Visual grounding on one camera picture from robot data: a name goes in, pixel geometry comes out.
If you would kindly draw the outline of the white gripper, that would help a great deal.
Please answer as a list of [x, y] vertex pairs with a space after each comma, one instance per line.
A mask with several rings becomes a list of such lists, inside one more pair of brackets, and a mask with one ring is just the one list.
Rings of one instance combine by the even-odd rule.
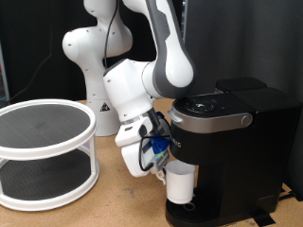
[[134, 177], [154, 174], [166, 184], [165, 166], [169, 159], [170, 140], [167, 136], [146, 136], [121, 149], [124, 162]]

